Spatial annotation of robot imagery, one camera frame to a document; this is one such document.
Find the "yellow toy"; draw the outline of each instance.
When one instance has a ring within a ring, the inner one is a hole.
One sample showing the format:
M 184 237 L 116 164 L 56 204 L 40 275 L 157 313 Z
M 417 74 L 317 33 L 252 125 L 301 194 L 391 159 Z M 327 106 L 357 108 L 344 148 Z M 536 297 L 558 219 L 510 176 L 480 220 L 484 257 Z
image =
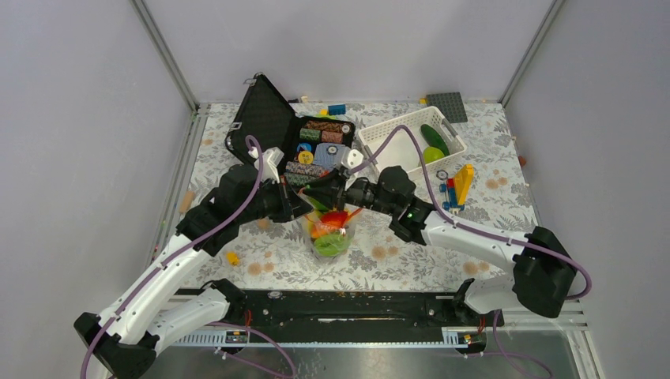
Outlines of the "yellow toy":
M 472 164 L 466 164 L 454 176 L 454 186 L 456 187 L 456 202 L 458 205 L 465 205 L 465 199 L 468 197 L 468 190 L 472 184 L 472 178 L 475 176 L 475 169 Z
M 226 253 L 226 259 L 228 259 L 228 263 L 233 266 L 239 265 L 239 258 L 237 258 L 237 254 L 233 253 L 232 251 Z

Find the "cucumber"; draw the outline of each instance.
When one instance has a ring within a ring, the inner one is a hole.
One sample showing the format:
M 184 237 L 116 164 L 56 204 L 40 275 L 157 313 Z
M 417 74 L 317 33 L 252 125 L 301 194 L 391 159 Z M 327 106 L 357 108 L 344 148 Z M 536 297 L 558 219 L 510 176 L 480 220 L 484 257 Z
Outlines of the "cucumber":
M 449 155 L 449 148 L 446 147 L 445 141 L 439 135 L 437 130 L 433 129 L 428 124 L 423 124 L 421 126 L 421 135 L 423 135 L 423 138 L 428 143 L 428 146 L 439 148 L 444 153 L 444 156 Z

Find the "gray wall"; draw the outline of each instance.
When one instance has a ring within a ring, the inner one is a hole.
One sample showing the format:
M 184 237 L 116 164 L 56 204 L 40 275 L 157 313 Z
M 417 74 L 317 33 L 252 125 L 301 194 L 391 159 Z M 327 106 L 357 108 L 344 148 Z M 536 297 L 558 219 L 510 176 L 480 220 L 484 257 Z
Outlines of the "gray wall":
M 608 379 L 667 377 L 670 2 L 567 2 L 508 106 Z
M 189 111 L 128 1 L 0 2 L 0 377 L 78 377 L 141 272 Z
M 551 0 L 148 0 L 198 100 L 266 73 L 288 98 L 498 99 Z

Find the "floral tablecloth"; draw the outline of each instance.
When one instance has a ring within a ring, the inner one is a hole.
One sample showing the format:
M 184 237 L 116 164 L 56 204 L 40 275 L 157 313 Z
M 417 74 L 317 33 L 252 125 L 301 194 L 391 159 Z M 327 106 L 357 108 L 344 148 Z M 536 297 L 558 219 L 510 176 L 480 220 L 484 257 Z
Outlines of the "floral tablecloth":
M 317 114 L 319 103 L 292 104 L 299 114 Z M 238 104 L 212 104 L 189 189 L 194 204 L 218 184 L 220 176 L 239 161 L 225 148 L 224 138 Z M 419 110 L 418 103 L 354 103 L 339 116 L 357 128 Z M 454 124 L 468 151 L 448 171 L 465 163 L 475 168 L 465 210 L 460 216 L 513 231 L 531 231 L 535 213 L 524 183 L 505 112 L 496 103 L 467 103 L 468 122 Z M 376 179 L 370 168 L 363 175 Z M 431 178 L 433 189 L 439 184 Z M 416 195 L 428 200 L 426 186 L 417 183 Z M 470 277 L 486 279 L 500 270 L 452 249 L 402 242 L 388 228 L 390 218 L 363 211 L 350 250 L 334 262 L 312 255 L 303 240 L 299 221 L 275 224 L 268 220 L 240 228 L 239 237 L 186 280 L 184 287 L 200 287 L 207 280 L 228 278 L 240 288 L 283 290 L 455 291 Z M 225 252 L 234 251 L 233 267 Z

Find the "basket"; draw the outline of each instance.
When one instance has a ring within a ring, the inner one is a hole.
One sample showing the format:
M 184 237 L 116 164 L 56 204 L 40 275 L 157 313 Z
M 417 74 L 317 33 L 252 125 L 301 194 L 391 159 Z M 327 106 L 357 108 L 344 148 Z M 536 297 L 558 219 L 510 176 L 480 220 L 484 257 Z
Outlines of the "basket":
M 454 163 L 468 147 L 437 107 L 426 107 L 377 125 L 359 129 L 356 135 L 363 148 L 363 154 L 369 158 L 373 152 L 377 151 L 386 137 L 389 136 L 393 128 L 405 125 L 412 131 L 414 138 L 419 142 L 421 151 L 423 151 L 428 147 L 428 143 L 421 135 L 420 127 L 423 124 L 432 126 L 439 133 L 440 137 L 446 142 L 450 153 L 448 156 L 426 165 L 428 174 L 433 176 L 438 170 L 448 171 L 450 168 L 454 168 Z M 420 158 L 414 149 L 412 140 L 409 139 L 409 136 L 404 131 L 400 131 L 393 136 L 393 139 L 391 139 L 381 154 L 377 156 L 372 165 L 377 175 L 386 167 L 401 166 L 413 182 L 417 182 L 423 177 Z

